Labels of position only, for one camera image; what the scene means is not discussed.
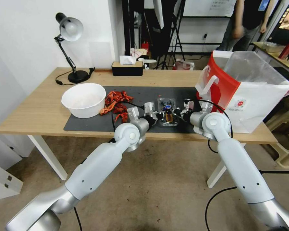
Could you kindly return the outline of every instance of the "gray pants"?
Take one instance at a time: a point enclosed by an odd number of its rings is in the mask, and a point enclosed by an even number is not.
[[[255,29],[246,29],[244,28],[244,34],[242,38],[233,38],[232,37],[232,30],[233,30],[233,22],[230,19],[228,26],[226,28],[224,38],[222,41],[222,44],[217,48],[217,50],[223,50],[223,51],[230,51],[231,48],[233,48],[232,51],[244,51],[248,49],[249,43],[254,37],[255,33],[257,32],[259,26],[257,26]]]

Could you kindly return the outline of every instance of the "person's hand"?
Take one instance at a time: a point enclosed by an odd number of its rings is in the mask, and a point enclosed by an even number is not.
[[[260,27],[260,33],[263,34],[266,30],[267,30],[266,24],[262,24],[262,26]]]
[[[244,27],[242,25],[240,26],[236,26],[234,29],[233,29],[233,32],[232,32],[232,37],[234,39],[240,39],[242,38],[244,35]]]

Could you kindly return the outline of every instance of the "lamp base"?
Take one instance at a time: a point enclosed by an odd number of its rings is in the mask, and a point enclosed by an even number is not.
[[[76,73],[72,72],[68,75],[68,80],[72,83],[80,83],[86,81],[90,78],[89,74],[85,71],[76,71]]]

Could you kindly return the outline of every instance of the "tissue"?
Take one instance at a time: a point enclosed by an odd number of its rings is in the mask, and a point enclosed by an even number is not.
[[[120,56],[121,65],[131,65],[136,63],[136,58],[132,56]]]

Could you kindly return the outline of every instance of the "robotic arm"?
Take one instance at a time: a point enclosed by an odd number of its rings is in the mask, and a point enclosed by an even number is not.
[[[174,116],[194,126],[194,131],[218,142],[218,153],[230,176],[255,216],[269,227],[289,230],[289,212],[274,198],[262,175],[242,145],[228,135],[229,119],[221,113],[195,112],[194,102],[186,101],[184,109],[172,111]],[[115,143],[98,146],[72,173],[65,184],[34,198],[6,225],[7,231],[58,231],[56,214],[69,211],[92,193],[114,170],[122,153],[135,150],[145,140],[146,132],[162,119],[154,111],[154,103],[145,103],[145,115],[138,118],[137,107],[127,110],[130,123],[121,124],[114,134]]]
[[[6,225],[7,231],[57,231],[62,214],[92,193],[115,169],[125,151],[135,150],[146,132],[156,123],[154,103],[145,103],[145,115],[138,118],[137,107],[129,108],[131,123],[121,124],[114,134],[115,143],[98,146],[61,187],[39,194]]]
[[[194,126],[194,131],[218,142],[217,150],[235,185],[254,215],[272,228],[289,230],[289,211],[274,198],[259,170],[236,139],[230,138],[230,121],[221,113],[194,112],[194,102],[187,100],[184,110],[174,114]]]

